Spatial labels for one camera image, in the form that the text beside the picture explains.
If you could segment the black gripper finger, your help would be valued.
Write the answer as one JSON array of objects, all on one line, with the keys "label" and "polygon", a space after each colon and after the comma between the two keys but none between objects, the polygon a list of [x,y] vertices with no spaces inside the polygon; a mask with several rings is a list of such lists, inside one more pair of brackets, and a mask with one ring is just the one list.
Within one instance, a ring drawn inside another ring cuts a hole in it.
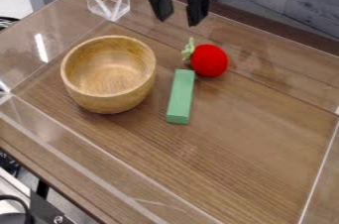
[{"label": "black gripper finger", "polygon": [[173,0],[149,0],[157,18],[165,22],[174,14]]},{"label": "black gripper finger", "polygon": [[210,0],[187,0],[189,25],[198,26],[209,15]]}]

